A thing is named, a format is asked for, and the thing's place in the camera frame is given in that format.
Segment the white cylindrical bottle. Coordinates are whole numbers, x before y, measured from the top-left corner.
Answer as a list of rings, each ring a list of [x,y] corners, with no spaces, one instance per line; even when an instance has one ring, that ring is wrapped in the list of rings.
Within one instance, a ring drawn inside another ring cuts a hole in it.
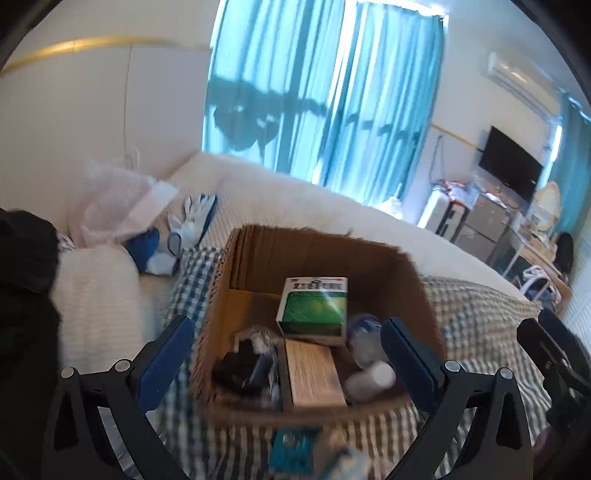
[[[346,398],[352,402],[365,402],[389,390],[397,381],[394,369],[384,361],[377,361],[368,369],[356,372],[346,380]]]

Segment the clear jar with barcode label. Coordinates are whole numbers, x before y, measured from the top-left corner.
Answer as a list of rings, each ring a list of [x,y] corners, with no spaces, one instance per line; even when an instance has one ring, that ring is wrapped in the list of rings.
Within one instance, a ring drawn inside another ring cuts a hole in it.
[[[356,314],[348,319],[346,344],[353,361],[362,370],[367,370],[377,362],[389,361],[382,347],[381,330],[381,322],[373,315]]]

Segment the green 999 medicine box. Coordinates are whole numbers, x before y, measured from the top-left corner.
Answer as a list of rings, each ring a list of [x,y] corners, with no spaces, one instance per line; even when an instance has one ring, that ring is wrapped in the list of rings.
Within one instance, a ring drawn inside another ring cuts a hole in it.
[[[324,345],[345,342],[346,277],[290,277],[284,282],[276,324],[286,338]]]

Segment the tissue pack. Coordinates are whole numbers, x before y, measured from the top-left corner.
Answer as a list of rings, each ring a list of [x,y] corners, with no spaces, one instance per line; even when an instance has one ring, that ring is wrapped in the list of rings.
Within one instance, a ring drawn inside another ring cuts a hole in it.
[[[312,478],[363,480],[370,472],[370,458],[349,445],[342,429],[322,430],[312,451]]]

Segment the checkered blanket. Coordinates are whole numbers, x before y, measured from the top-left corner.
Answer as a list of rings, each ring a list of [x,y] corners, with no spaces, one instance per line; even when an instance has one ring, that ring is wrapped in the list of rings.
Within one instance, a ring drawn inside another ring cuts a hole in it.
[[[156,286],[161,323],[176,314],[204,322],[208,289],[221,252],[212,247],[192,249],[181,260],[180,273],[167,287]],[[422,282],[435,310],[448,352],[471,372],[494,373],[511,368],[523,398],[531,438],[547,427],[550,398],[542,375],[516,339],[521,320],[537,316],[539,307],[492,288],[444,277],[425,276]],[[191,362],[184,361],[163,402],[151,415],[156,432],[191,479],[274,479],[270,470],[272,427],[214,428],[202,420],[188,395]],[[426,421],[409,404],[363,421],[339,425],[349,445],[370,459],[369,476],[384,478],[410,447]]]

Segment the black garment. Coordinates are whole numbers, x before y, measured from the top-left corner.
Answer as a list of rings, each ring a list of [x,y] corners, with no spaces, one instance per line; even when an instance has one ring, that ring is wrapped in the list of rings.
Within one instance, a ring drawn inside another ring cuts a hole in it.
[[[59,263],[53,225],[1,211],[1,477],[39,479],[58,375],[60,317],[50,293]]]

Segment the white blue glove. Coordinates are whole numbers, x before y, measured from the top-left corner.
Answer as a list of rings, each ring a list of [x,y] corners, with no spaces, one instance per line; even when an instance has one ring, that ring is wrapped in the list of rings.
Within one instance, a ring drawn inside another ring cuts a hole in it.
[[[214,216],[217,203],[215,195],[187,196],[182,209],[184,219],[168,213],[168,236],[160,239],[157,228],[151,228],[123,243],[140,273],[155,276],[172,276],[176,273],[182,254],[197,247]]]

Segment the silver mini fridge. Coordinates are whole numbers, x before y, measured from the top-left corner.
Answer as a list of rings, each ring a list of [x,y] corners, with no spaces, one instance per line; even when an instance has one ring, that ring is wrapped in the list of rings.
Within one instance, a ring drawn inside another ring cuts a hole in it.
[[[501,239],[510,215],[508,209],[488,194],[481,194],[462,222],[454,244],[486,263]]]

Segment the teal blister pack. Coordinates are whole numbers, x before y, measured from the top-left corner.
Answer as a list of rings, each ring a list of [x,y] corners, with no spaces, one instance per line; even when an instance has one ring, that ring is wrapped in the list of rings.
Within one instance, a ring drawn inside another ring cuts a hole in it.
[[[273,473],[309,475],[314,470],[314,448],[318,429],[279,429],[270,450]]]

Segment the brown cardboard box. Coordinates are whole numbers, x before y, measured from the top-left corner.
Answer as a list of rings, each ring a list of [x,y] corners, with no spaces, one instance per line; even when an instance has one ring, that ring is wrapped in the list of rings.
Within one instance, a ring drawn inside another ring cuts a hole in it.
[[[360,406],[249,408],[221,397],[211,373],[233,346],[235,334],[253,326],[277,333],[280,294],[288,277],[345,277],[353,312],[381,320],[398,317],[438,357],[447,353],[423,283],[410,257],[396,246],[311,229],[245,225],[233,230],[211,283],[204,326],[197,338],[190,392],[198,411],[221,426],[322,426],[360,421],[403,405],[394,386]]]

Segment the white suitcase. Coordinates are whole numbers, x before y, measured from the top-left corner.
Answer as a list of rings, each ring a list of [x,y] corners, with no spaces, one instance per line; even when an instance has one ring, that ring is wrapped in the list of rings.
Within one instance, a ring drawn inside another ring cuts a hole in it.
[[[466,185],[439,183],[433,186],[417,226],[454,243],[469,213]]]

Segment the white plastic bag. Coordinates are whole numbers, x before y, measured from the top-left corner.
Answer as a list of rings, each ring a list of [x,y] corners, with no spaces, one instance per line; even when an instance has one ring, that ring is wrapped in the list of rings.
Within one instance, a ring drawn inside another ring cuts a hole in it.
[[[68,214],[69,234],[81,248],[121,243],[147,231],[176,198],[177,188],[139,172],[140,153],[87,163]]]

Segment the air conditioner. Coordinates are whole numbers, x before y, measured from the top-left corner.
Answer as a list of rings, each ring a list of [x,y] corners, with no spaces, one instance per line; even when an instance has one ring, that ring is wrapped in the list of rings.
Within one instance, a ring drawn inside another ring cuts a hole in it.
[[[488,54],[486,76],[519,98],[545,121],[552,122],[559,116],[560,102],[556,95],[513,67],[496,52]]]

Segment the teal curtain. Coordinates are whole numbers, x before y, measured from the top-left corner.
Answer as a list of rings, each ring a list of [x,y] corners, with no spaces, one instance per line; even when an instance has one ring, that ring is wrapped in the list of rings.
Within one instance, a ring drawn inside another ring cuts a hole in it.
[[[223,1],[202,147],[377,206],[403,200],[447,18],[415,1]]]

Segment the black wall television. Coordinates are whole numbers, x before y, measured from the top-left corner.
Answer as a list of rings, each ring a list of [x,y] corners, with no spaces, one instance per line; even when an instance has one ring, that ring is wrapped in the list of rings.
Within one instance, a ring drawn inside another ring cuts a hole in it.
[[[496,127],[489,132],[479,167],[526,202],[532,200],[543,171],[532,155]]]

